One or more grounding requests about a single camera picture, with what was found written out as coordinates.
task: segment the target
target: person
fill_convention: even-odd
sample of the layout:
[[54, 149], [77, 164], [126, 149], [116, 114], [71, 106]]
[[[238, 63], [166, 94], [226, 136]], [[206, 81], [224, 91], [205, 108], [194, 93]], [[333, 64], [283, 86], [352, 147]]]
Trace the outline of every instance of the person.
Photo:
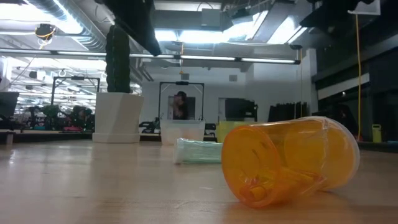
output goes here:
[[174, 96], [173, 119], [188, 119], [187, 94], [183, 91], [179, 91]]

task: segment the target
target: table surface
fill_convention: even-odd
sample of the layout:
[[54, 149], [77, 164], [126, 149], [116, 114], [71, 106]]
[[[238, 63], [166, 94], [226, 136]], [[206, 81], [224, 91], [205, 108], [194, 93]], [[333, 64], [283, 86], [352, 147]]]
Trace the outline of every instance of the table surface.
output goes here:
[[0, 223], [398, 223], [398, 154], [361, 152], [345, 187], [251, 209], [220, 165], [172, 164], [157, 142], [15, 144], [0, 150]]

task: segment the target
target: yellow container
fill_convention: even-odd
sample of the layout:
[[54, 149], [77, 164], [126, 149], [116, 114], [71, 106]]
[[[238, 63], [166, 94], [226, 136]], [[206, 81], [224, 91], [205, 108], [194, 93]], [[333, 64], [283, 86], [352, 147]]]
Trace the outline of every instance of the yellow container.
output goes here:
[[216, 133], [217, 133], [217, 142], [223, 143], [226, 135], [232, 131], [234, 128], [247, 125], [247, 124], [256, 124], [253, 121], [220, 121], [219, 125], [217, 125]]
[[372, 131], [373, 131], [373, 142], [381, 143], [381, 125], [380, 124], [372, 125]]
[[221, 161], [232, 193], [260, 208], [344, 185], [358, 170], [359, 148], [337, 121], [307, 117], [232, 130]]

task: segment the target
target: cactus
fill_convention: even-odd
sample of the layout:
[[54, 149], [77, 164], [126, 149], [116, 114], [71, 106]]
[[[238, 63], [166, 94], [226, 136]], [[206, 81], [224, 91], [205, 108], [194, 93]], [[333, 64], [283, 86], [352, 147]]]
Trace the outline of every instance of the cactus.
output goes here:
[[117, 25], [106, 36], [106, 82], [108, 92], [130, 93], [129, 36]]

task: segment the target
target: white planter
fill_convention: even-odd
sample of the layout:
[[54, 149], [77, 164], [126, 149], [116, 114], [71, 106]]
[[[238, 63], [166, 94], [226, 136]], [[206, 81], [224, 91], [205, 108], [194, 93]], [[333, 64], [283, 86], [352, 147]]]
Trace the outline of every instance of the white planter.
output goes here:
[[139, 142], [139, 115], [144, 97], [127, 93], [98, 93], [94, 142]]

